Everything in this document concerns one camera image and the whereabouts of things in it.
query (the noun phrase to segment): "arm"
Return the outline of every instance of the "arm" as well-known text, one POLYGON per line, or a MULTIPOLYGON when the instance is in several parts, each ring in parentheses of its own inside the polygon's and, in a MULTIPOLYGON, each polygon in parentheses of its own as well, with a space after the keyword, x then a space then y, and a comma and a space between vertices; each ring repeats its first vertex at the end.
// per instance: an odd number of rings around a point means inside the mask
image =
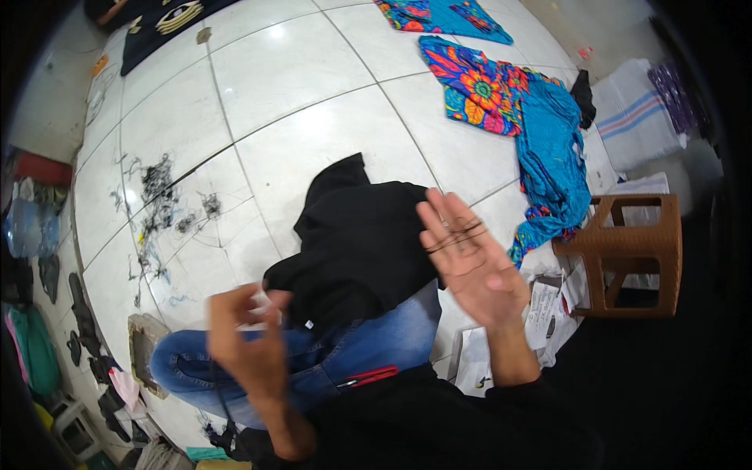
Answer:
POLYGON ((251 296, 260 287, 247 284, 212 296, 209 300, 211 330, 207 346, 211 356, 245 390, 269 431, 274 453, 298 462, 316 450, 314 427, 287 401, 286 346, 279 331, 279 307, 289 301, 287 293, 270 291, 272 307, 262 316, 249 312, 257 305, 251 296), (244 341, 235 331, 239 323, 266 324, 264 336, 244 341))
POLYGON ((110 20, 112 20, 112 18, 115 15, 117 15, 120 12, 120 10, 123 9, 124 6, 126 6, 126 3, 128 3, 128 0, 120 0, 112 8, 107 10, 107 13, 97 18, 96 22, 99 23, 101 26, 106 25, 107 23, 109 23, 110 20))
POLYGON ((527 284, 506 251, 454 193, 431 189, 417 206, 427 230, 420 241, 462 309, 486 327, 497 387, 534 382, 538 360, 527 346, 520 315, 527 284))

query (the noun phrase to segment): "colorful floral fabric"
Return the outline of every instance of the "colorful floral fabric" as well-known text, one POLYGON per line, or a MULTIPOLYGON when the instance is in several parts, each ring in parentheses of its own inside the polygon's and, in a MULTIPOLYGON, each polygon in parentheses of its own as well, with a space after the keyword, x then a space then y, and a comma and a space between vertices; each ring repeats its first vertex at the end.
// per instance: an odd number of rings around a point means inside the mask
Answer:
POLYGON ((512 44, 475 0, 374 0, 395 29, 469 36, 512 44))
POLYGON ((520 190, 531 208, 508 251, 512 262, 519 268, 527 252, 555 236, 569 240, 585 217, 590 191, 580 157, 580 108, 564 84, 437 36, 421 37, 420 48, 444 84, 449 118, 517 137, 520 190))

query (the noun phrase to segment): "right hand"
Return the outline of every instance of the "right hand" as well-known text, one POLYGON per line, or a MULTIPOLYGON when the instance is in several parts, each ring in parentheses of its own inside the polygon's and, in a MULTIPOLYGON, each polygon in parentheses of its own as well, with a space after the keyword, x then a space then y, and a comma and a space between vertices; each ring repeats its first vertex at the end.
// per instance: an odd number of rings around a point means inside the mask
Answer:
POLYGON ((504 248, 456 194, 431 188, 426 197, 416 207, 427 228, 420 242, 459 306, 481 326, 521 323, 530 291, 504 248))
POLYGON ((257 409, 282 402, 286 396, 287 346, 278 323, 280 308, 287 306, 291 297, 288 292, 270 290, 271 307, 263 315, 255 315, 249 311, 258 307, 252 297, 260 289, 259 284, 246 284, 210 297, 211 330, 207 336, 209 354, 243 387, 257 409), (266 330, 253 341, 245 341, 235 330, 238 324, 261 322, 266 330))

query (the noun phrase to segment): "red item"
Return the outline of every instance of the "red item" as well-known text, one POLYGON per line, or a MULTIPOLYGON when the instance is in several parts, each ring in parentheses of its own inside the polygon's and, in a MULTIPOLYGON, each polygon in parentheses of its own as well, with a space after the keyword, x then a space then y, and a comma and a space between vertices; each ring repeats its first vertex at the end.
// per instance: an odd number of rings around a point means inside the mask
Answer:
POLYGON ((35 153, 22 151, 18 156, 16 180, 27 176, 48 186, 69 188, 73 179, 73 167, 35 153))
POLYGON ((355 374, 348 377, 350 381, 355 381, 354 384, 349 384, 351 387, 360 387, 361 385, 370 384, 371 382, 380 381, 381 379, 392 377, 397 375, 399 370, 396 365, 388 365, 386 367, 375 368, 372 371, 363 372, 362 374, 355 374))

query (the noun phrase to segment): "blue jeans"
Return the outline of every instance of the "blue jeans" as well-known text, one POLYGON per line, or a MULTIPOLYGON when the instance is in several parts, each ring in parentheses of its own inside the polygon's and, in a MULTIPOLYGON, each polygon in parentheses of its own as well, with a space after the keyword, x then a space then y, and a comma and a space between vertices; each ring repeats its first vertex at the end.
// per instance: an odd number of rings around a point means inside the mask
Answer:
MULTIPOLYGON (((432 280, 412 297, 373 320, 356 320, 314 338, 307 329, 282 331, 287 343, 287 392, 290 403, 305 412, 327 398, 346 393, 354 374, 386 365, 402 371, 429 360, 441 306, 432 280)), ((246 341, 262 332, 243 332, 246 341)), ((206 332, 182 330, 165 336, 154 348, 150 370, 154 380, 178 398, 210 413, 225 416, 211 377, 206 332)), ((230 374, 215 365, 217 385, 236 423, 265 429, 246 393, 230 374)))

